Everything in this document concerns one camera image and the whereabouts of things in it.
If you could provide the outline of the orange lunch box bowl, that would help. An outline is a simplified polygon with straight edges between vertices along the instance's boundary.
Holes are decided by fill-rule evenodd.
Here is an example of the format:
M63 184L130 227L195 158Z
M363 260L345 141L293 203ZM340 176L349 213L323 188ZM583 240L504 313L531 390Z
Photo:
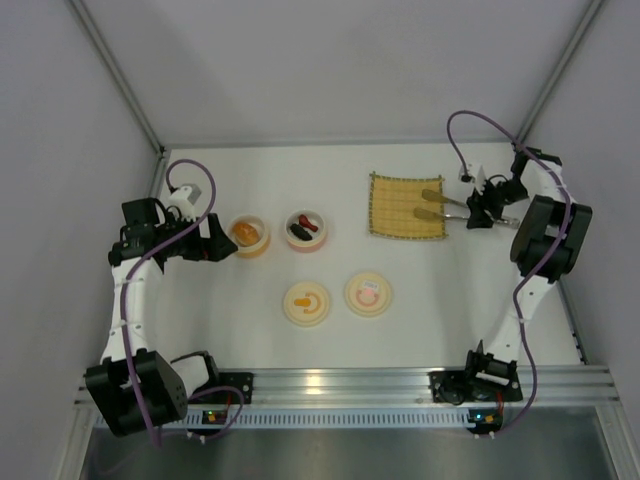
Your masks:
M271 242L271 231L267 223L255 215L241 215L229 226L229 234L237 246L236 255L244 259L261 256Z

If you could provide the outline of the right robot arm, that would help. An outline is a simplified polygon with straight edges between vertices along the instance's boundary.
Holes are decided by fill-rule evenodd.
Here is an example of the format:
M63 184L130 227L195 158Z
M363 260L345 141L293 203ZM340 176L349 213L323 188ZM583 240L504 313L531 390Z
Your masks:
M559 157L538 149L518 151L501 181L493 182L479 164L462 169L460 179L473 185L466 200L468 229L516 228L509 253L516 285L487 343L489 354L511 364L524 349L526 327L539 304L575 266L593 210L569 193Z

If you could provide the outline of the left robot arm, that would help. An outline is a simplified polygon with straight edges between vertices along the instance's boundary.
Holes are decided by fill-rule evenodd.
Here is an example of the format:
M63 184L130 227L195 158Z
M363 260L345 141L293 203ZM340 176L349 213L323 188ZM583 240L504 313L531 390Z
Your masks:
M220 262L237 251L216 213L190 219L185 209L147 197L122 205L124 225L108 253L114 282L112 323L99 363L84 374L86 388L111 432L145 431L154 445L164 425L183 419L192 395L220 384L207 351L166 360L151 322L168 260Z

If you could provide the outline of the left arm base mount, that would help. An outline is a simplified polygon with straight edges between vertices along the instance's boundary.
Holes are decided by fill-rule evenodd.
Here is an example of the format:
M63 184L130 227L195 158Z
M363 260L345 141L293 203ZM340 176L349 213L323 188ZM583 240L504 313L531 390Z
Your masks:
M202 404L251 404L254 390L254 374L249 371L222 371L194 393L196 403Z

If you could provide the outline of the metal serving tongs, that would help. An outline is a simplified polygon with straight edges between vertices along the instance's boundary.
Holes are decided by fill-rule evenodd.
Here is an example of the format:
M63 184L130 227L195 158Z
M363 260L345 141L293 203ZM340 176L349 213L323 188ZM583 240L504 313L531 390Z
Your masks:
M464 222L467 229L490 229L494 226L517 230L520 220L512 217L494 218L481 210L473 212L470 207L458 200L451 199L440 192L423 189L423 204L413 208L413 216L424 221L452 220Z

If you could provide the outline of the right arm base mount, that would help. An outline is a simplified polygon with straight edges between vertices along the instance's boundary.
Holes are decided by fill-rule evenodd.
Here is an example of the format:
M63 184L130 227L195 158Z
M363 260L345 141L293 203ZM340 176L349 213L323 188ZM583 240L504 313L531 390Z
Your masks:
M502 361L486 352L479 341L469 350L463 368L432 371L428 374L433 400L455 406L469 402L519 402L523 399L517 361Z

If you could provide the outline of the orange bread bun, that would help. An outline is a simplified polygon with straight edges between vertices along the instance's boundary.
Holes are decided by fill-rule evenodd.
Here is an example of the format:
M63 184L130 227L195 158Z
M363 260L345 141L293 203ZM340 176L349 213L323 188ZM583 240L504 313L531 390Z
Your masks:
M232 231L237 243L242 247L251 247L261 240L259 231L248 222L236 222Z

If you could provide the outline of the red sausage food piece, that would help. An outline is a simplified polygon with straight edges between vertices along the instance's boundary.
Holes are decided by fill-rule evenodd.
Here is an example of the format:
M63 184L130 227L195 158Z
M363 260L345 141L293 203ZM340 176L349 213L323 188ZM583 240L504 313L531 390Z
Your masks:
M317 232L319 227L317 225L315 225L306 215L299 215L298 216L298 224L305 228L308 229L312 232Z

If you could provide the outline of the black seaweed food piece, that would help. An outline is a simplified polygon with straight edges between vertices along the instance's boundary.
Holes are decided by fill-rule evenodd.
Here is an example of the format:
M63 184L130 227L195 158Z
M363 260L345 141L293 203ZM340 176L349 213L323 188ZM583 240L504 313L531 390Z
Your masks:
M303 227L297 223L289 225L289 231L291 234L300 241L311 241L313 236Z

